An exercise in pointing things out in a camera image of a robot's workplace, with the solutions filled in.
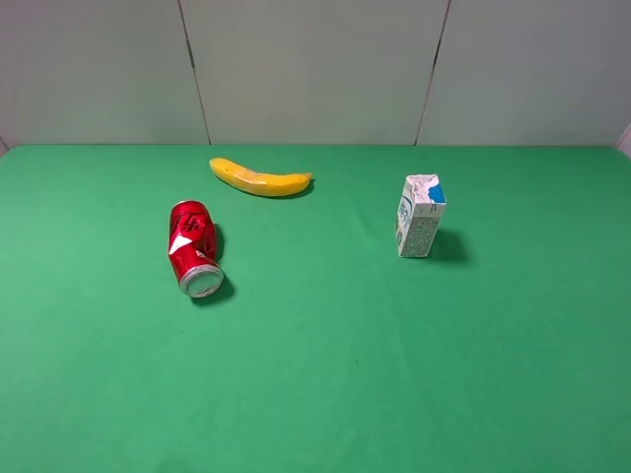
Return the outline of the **white blue milk carton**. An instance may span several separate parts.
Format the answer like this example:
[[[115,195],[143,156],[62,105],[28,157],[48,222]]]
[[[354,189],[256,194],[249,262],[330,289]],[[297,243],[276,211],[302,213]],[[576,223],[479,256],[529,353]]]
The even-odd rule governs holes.
[[[399,257],[429,255],[447,199],[437,174],[413,174],[404,182],[396,213],[396,246]]]

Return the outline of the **yellow banana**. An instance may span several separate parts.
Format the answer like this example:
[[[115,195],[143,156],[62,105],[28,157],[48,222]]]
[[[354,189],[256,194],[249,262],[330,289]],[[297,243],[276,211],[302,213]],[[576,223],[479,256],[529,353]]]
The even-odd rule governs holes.
[[[223,158],[209,161],[213,174],[226,184],[261,197],[288,197],[305,191],[312,180],[310,173],[273,174],[257,172]]]

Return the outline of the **crushed red soda can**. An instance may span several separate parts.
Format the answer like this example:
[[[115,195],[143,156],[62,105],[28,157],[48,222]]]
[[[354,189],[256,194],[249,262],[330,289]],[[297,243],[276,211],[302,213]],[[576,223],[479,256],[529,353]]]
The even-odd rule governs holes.
[[[180,290],[193,299],[216,292],[224,273],[216,261],[215,226],[206,207],[186,200],[170,215],[168,259]]]

